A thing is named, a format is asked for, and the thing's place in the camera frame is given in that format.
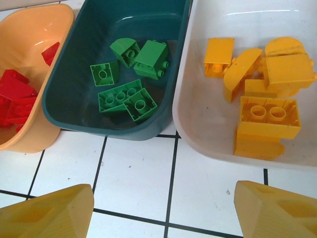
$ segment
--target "white plastic tub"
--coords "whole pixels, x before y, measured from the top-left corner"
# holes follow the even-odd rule
[[[302,89],[298,99],[302,130],[283,140],[285,154],[275,161],[233,155],[239,98],[223,97],[223,81],[204,76],[208,38],[235,38],[234,57],[252,47],[264,49],[273,38],[300,40],[315,60],[317,71],[316,0],[194,0],[173,103],[173,118],[181,137],[210,158],[264,168],[317,172],[317,82]]]

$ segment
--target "yellow plastic object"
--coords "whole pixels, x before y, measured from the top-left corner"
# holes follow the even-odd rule
[[[294,139],[301,127],[296,100],[241,96],[238,134]]]
[[[261,64],[261,54],[262,50],[258,48],[245,50],[225,70],[223,94],[227,102],[233,102],[239,92],[243,91],[244,79],[250,78]]]
[[[293,37],[279,37],[270,41],[265,48],[264,57],[305,54],[303,44]]]
[[[0,22],[0,77],[6,69],[15,69],[28,77],[38,92],[30,116],[18,133],[15,127],[0,128],[0,150],[35,153],[58,137],[60,128],[44,116],[42,94],[73,22],[72,8],[61,3],[28,7]],[[49,67],[41,53],[56,42],[60,46]]]
[[[244,238],[317,237],[317,199],[238,181],[234,205]]]
[[[211,38],[208,40],[204,60],[205,76],[223,78],[223,71],[231,65],[233,38]]]
[[[263,58],[265,87],[268,90],[308,88],[317,80],[308,54]]]
[[[236,156],[272,161],[284,152],[280,138],[243,135],[235,131],[233,154]]]
[[[299,92],[299,89],[285,89],[282,91],[267,90],[264,80],[246,79],[244,86],[244,96],[263,98],[286,98],[292,97]]]
[[[80,184],[0,209],[2,238],[85,238],[94,209],[89,184]]]

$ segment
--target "plastic tub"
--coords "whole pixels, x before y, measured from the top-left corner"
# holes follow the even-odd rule
[[[0,23],[0,75],[6,69],[15,69],[28,77],[38,92],[32,111],[18,133],[15,127],[0,128],[0,150],[35,153],[56,140],[60,128],[45,118],[41,101],[73,21],[74,13],[68,5],[52,4],[19,10]],[[59,50],[49,67],[41,52],[58,41]]]
[[[86,0],[60,53],[44,92],[48,120],[68,130],[109,137],[146,140],[171,121],[172,100],[188,22],[189,0]],[[167,43],[168,69],[160,80],[138,76],[133,66],[119,63],[118,82],[95,86],[90,65],[116,60],[109,47],[119,38],[132,38],[141,48],[147,40]],[[135,124],[126,112],[99,112],[98,93],[140,78],[158,104],[145,122]]]
[[[271,162],[233,156],[239,99],[227,103],[223,80],[204,77],[204,57],[212,37],[235,38],[235,57],[248,48],[264,49],[273,38],[291,36],[316,62],[316,8],[315,0],[193,1],[173,104],[175,126],[192,148],[222,161],[317,172],[317,83],[294,97],[302,129],[294,140],[282,140],[285,154]]]

